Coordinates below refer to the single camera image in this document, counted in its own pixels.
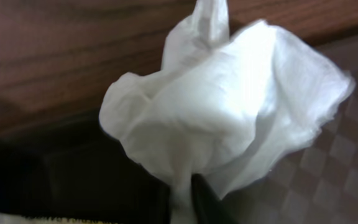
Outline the white napkin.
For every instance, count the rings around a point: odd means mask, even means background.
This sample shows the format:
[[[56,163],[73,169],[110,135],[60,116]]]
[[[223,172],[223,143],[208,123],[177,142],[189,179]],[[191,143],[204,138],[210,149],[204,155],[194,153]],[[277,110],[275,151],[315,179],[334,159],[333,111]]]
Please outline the white napkin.
[[[193,174],[218,198],[263,178],[311,145],[354,85],[291,32],[259,20],[230,34],[227,2],[198,0],[167,36],[158,72],[110,85],[99,123],[172,188],[172,223],[194,223]]]

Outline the yellow silver snack wrapper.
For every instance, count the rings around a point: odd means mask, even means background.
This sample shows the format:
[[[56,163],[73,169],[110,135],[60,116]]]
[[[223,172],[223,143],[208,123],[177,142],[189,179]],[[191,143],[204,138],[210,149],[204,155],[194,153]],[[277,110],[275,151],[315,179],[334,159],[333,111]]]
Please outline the yellow silver snack wrapper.
[[[61,217],[24,217],[0,213],[0,224],[116,224],[96,220]]]

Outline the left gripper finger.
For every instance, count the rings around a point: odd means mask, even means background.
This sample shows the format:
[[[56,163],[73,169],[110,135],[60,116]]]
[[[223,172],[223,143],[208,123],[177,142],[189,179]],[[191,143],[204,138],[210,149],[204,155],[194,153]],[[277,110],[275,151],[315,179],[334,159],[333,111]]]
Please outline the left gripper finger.
[[[237,224],[201,174],[191,176],[191,200],[197,224]]]

